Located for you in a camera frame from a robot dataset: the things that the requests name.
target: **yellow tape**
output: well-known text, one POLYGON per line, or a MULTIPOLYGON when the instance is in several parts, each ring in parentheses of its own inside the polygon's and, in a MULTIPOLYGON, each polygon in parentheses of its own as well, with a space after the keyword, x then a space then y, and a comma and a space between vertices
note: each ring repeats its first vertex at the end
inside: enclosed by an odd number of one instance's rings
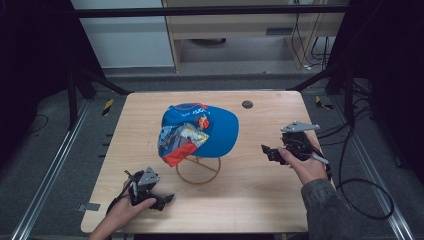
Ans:
POLYGON ((113 104, 113 99, 107 100, 105 108, 103 109, 103 112, 102 112, 102 116, 107 116, 109 114, 112 104, 113 104))
POLYGON ((333 106, 332 105, 324 105, 321 102, 321 98, 319 96, 315 96, 315 104, 319 107, 328 109, 328 110, 333 110, 333 106))

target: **wall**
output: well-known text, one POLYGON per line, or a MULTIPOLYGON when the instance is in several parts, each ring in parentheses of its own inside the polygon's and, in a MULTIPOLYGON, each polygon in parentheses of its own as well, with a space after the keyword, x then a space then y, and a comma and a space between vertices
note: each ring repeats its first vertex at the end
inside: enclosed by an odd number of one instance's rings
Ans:
MULTIPOLYGON (((160 0, 72 0, 75 9, 162 7, 160 0)), ((81 19, 103 69, 173 67, 164 17, 81 19)))

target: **cap brim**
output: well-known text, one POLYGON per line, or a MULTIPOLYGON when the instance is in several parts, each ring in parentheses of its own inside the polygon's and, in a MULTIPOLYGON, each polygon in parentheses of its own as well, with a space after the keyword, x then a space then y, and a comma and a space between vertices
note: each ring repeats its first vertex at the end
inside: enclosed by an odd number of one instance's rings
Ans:
POLYGON ((239 123, 232 112, 222 108, 208 106, 214 117, 209 139, 192 155, 205 158, 217 158, 226 155, 236 143, 239 123))

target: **gray floor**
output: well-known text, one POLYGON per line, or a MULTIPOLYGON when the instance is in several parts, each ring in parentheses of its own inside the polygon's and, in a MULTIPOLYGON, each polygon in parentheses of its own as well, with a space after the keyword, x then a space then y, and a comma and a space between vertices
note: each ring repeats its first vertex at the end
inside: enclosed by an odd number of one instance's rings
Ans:
MULTIPOLYGON (((178 73, 150 71, 142 78, 111 76, 110 80, 137 92, 282 90, 303 82, 321 69, 319 65, 311 70, 295 68, 287 46, 278 39, 227 39, 222 45, 187 41, 184 46, 178 73)), ((343 99, 342 94, 329 98, 336 107, 334 110, 315 104, 315 96, 323 94, 325 82, 322 80, 302 93, 312 122, 321 126, 318 133, 343 123, 337 108, 343 99)), ((125 102, 125 96, 119 96, 103 86, 96 85, 96 89, 98 94, 95 100, 79 98, 79 106, 88 106, 88 111, 51 191, 40 212, 37 212, 37 221, 30 226, 33 239, 87 236, 80 230, 83 212, 78 211, 78 207, 90 199, 103 155, 107 153, 105 143, 111 140, 109 134, 113 134, 125 102), (111 98, 114 104, 109 115, 103 117, 101 112, 111 98)), ((356 110, 367 105, 366 101, 358 102, 356 110)), ((9 239, 18 226, 65 139, 68 127, 67 93, 60 92, 43 100, 39 104, 38 114, 29 129, 32 133, 22 140, 20 148, 13 155, 13 165, 1 173, 0 239, 9 239)), ((369 165, 361 160, 369 159, 378 178, 392 195, 401 217, 378 221, 354 212, 352 218, 359 225, 361 239, 424 239, 424 209, 421 207, 424 187, 411 170, 396 167, 395 156, 371 116, 372 112, 367 111, 358 117, 355 130, 358 138, 351 139, 347 145, 342 176, 343 179, 369 178, 369 165), (361 146, 366 149, 365 154, 361 152, 361 146), (396 223, 399 220, 404 221, 403 224, 413 236, 400 236, 399 231, 393 230, 393 226, 402 224, 396 223)), ((346 135, 347 129, 344 129, 320 139, 326 158, 331 160, 336 184, 342 144, 328 144, 343 141, 346 135)), ((356 183, 346 185, 345 189, 355 206, 370 214, 383 214, 382 200, 376 197, 379 191, 356 183)))

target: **small round object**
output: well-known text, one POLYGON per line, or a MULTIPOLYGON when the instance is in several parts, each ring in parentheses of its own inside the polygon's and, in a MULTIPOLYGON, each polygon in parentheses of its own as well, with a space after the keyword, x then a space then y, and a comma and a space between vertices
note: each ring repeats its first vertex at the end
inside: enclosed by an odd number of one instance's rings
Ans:
POLYGON ((251 101, 249 101, 249 100, 243 101, 243 102, 241 103, 241 105, 242 105, 244 108, 246 108, 246 109, 250 109, 250 108, 252 108, 252 107, 253 107, 253 103, 252 103, 251 101))

